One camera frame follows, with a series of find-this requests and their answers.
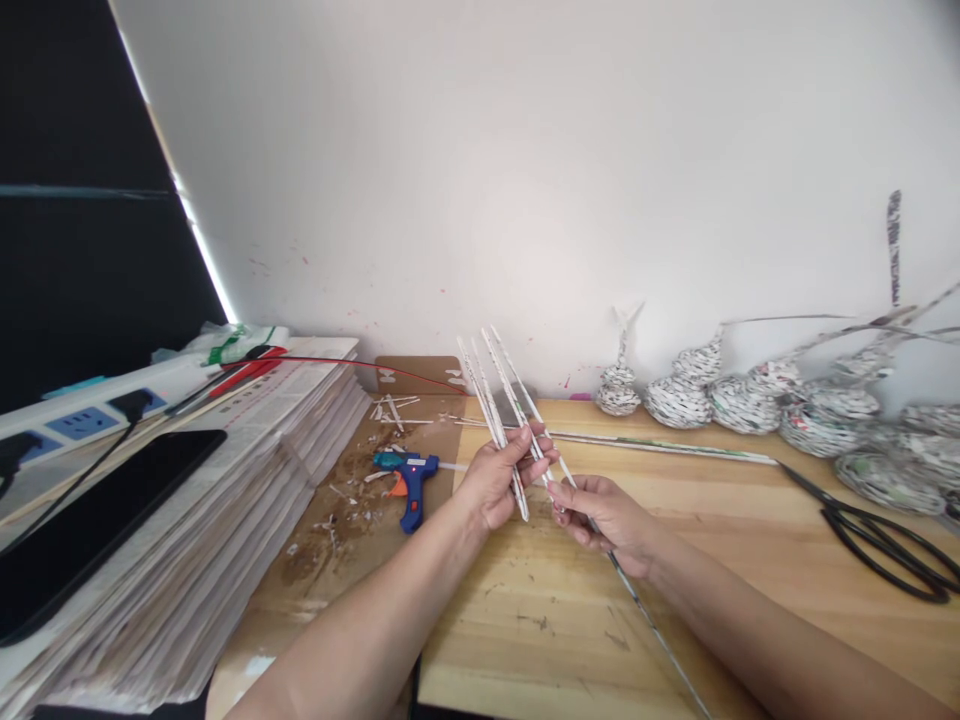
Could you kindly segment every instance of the white wall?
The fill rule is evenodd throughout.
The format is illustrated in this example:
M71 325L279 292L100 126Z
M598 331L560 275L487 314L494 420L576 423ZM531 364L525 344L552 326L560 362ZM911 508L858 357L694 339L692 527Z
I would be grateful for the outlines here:
M904 301L960 277L952 0L114 5L251 322L370 358L492 321L566 397L613 359L614 303L647 299L641 381L723 319L883 311L896 188ZM728 365L824 327L737 328ZM960 349L900 367L891 405L960 400Z

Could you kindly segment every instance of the smartphone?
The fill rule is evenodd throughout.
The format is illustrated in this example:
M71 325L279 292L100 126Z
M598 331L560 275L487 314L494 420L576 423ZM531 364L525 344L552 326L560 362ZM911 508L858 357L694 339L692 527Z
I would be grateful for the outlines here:
M0 550L0 647L52 618L226 439L223 430L160 435L9 553Z

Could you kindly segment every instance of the black scissors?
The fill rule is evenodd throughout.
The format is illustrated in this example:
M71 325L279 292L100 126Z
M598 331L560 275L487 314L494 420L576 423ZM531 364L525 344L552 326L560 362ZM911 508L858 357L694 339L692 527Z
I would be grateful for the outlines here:
M835 497L830 495L830 493L817 487L796 470L788 468L783 463L780 463L780 467L786 471L791 480L823 503L823 507L820 508L820 514L823 515L834 534L840 538L840 542L846 545L850 552L857 556L860 562L873 570L884 580L896 585L898 588L904 592L910 593L914 597L918 597L921 600L926 600L927 602L937 603L940 605L950 602L950 594L947 592L947 590L960 593L960 565L957 565L957 563L951 560L947 554L936 545L925 538L920 537L912 530L905 528L903 525L893 522L892 520L887 520L884 517L874 515L866 510L861 510L853 505L840 502ZM907 540L916 543L928 553L933 555L937 560L943 563L945 568L953 573L955 580L944 577L935 569L925 564L922 560L920 560L920 558L901 545L900 542L894 540L894 538L891 537L888 532L886 532L884 529L881 529L881 525L886 528L886 530L890 530L897 535L900 535L901 538L906 538ZM867 555L866 552L864 552L863 548L861 548L850 536L851 532L857 537L862 538L866 542L870 543L877 550L900 565L900 567L902 567L904 570L918 578L928 588L930 588L930 591L928 592L927 590L917 587L916 585L911 585L887 570L885 567L883 567L883 565L878 563L872 557Z

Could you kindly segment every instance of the red pen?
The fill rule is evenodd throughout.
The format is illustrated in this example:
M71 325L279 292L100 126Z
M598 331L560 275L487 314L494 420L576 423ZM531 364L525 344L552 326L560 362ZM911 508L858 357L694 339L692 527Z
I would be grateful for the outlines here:
M281 355L286 355L288 350L279 346L275 346L267 350L267 352L261 355L261 358L269 357L279 357ZM207 396L209 398L220 397L229 390L233 390L240 383L247 382L248 380L254 380L258 377L266 375L268 372L273 370L280 364L280 360L275 360L273 362L255 362L248 363L247 365L241 366L241 369L238 372L235 372L233 375L228 377L222 383L217 385L213 390L210 391L210 394Z

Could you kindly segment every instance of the scissor handle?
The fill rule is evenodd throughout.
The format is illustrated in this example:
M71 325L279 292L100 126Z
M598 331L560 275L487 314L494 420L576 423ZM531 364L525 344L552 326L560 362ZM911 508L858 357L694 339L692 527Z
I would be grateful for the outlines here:
M940 550L940 548L936 547L933 543L929 542L920 535L917 535L912 530L905 528L902 525L893 522L892 520L887 520L879 515L874 515L873 513L859 510L851 506L843 508L827 506L821 509L820 512L826 519L827 524L830 525L830 529L833 530L834 534L840 539L840 541L847 546L847 549L849 549L850 552L856 555L864 565L880 575L884 580L892 585L895 585L904 592L907 592L921 600L937 604L949 602L950 595L947 593L946 588L949 588L954 592L960 592L960 584L944 577L935 569L925 564L922 560L903 547L903 545L894 540L888 533L884 532L879 525L885 525L887 528L915 542L917 545L922 547L924 550L937 558L937 560L943 563L944 567L953 573L957 580L960 580L960 566L951 560L949 556ZM870 532L867 532L864 527L854 523L844 513L849 513L856 517ZM866 542L870 543L870 545L875 547L877 550L908 571L911 575L923 582L924 585L930 588L930 592L927 592L916 585L911 585L902 578L894 575L883 565L880 565L873 558L867 555L856 542L854 542L848 531L853 532L855 535L857 535L857 537L860 537Z

